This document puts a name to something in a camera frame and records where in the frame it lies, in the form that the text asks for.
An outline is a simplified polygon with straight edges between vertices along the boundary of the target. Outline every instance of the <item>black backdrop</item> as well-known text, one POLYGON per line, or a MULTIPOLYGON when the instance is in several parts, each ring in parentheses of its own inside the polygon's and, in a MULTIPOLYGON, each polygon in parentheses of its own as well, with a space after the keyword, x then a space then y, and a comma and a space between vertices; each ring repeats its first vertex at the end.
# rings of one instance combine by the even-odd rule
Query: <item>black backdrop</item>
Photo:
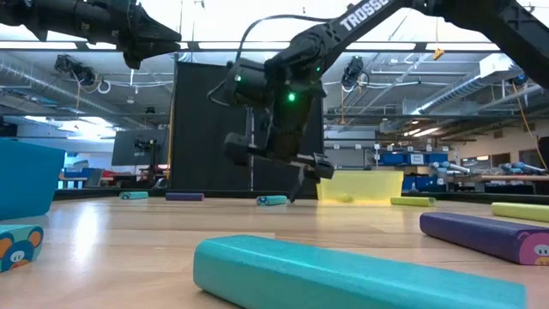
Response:
MULTIPOLYGON (((222 81, 224 66, 179 63, 174 106, 172 189, 175 191, 249 190, 250 171, 223 156, 229 132, 245 133, 246 111, 216 105, 206 94, 222 81)), ((322 100, 313 104, 301 154, 323 152, 322 100)), ((261 114, 255 116, 255 144, 263 145, 261 114)), ((290 191, 298 168, 255 159, 254 191, 290 191)), ((307 181, 301 197, 314 198, 316 186, 307 181)))
MULTIPOLYGON (((305 138, 301 143, 300 153, 312 155, 323 153, 323 105, 322 100, 313 103, 309 122, 305 131, 305 138)), ((264 145, 266 131, 261 130, 262 114, 255 116, 255 144, 264 145)), ((272 161, 258 160, 254 162, 254 190, 255 191, 290 191, 298 177, 299 169, 293 166, 284 166, 272 161)), ((317 186, 310 180, 305 181, 302 198, 316 198, 317 186)))
POLYGON ((244 191, 249 171, 223 155, 229 132, 244 134, 244 108, 210 102, 209 90, 225 79, 227 68, 179 63, 174 106, 172 189, 181 191, 244 191))

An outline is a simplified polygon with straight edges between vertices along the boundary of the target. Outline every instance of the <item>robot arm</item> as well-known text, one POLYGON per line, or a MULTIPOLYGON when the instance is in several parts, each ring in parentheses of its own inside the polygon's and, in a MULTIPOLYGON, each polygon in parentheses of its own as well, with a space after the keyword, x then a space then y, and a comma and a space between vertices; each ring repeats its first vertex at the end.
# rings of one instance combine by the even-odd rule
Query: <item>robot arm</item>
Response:
POLYGON ((0 23, 25 25, 40 41, 47 40, 48 31, 57 31, 91 44, 114 44, 131 69, 181 48, 181 35, 148 16, 136 0, 4 0, 0 23))
POLYGON ((239 165, 246 154, 286 164, 298 162, 300 179, 303 171, 316 180, 331 178, 334 167, 325 157, 315 154, 304 159, 299 154, 311 104, 315 97, 325 96, 321 77, 351 43, 401 8, 482 32, 549 88, 549 29, 516 0, 363 0, 344 15, 298 34, 286 50, 264 64, 243 58, 229 64, 225 105, 271 111, 266 144, 247 145, 245 137, 231 134, 226 139, 229 158, 239 165))

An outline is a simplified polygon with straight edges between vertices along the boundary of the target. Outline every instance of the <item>wooden floor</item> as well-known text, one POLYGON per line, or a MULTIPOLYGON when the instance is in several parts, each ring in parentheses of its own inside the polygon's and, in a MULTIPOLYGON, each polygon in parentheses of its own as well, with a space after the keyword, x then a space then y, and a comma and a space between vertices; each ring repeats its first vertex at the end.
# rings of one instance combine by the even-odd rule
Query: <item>wooden floor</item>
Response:
MULTIPOLYGON (((491 216, 487 205, 439 209, 491 216)), ((44 225, 43 250, 37 262, 0 274, 0 308, 234 308, 193 284, 192 257, 203 239, 241 233, 521 282, 530 308, 549 307, 549 267, 518 266, 425 236, 424 210, 318 208, 312 201, 273 208, 251 200, 58 202, 47 216, 22 221, 44 225)))

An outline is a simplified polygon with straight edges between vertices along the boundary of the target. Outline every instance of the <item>yellow translucent bin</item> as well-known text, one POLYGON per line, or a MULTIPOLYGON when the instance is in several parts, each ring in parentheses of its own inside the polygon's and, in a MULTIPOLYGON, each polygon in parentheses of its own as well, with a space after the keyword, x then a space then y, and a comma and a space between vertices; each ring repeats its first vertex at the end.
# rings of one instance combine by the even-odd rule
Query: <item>yellow translucent bin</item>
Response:
POLYGON ((335 171, 317 185, 321 205, 391 205, 402 193, 403 172, 335 171))

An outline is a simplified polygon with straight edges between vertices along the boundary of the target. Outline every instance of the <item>monitor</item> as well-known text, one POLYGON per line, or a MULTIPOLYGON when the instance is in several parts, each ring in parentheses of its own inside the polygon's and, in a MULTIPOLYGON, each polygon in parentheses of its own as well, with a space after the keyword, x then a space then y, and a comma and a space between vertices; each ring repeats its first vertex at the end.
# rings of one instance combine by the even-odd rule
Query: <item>monitor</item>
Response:
POLYGON ((150 151, 137 147, 156 140, 156 165, 168 163, 168 130, 127 130, 117 132, 112 151, 114 167, 148 166, 151 164, 150 151))

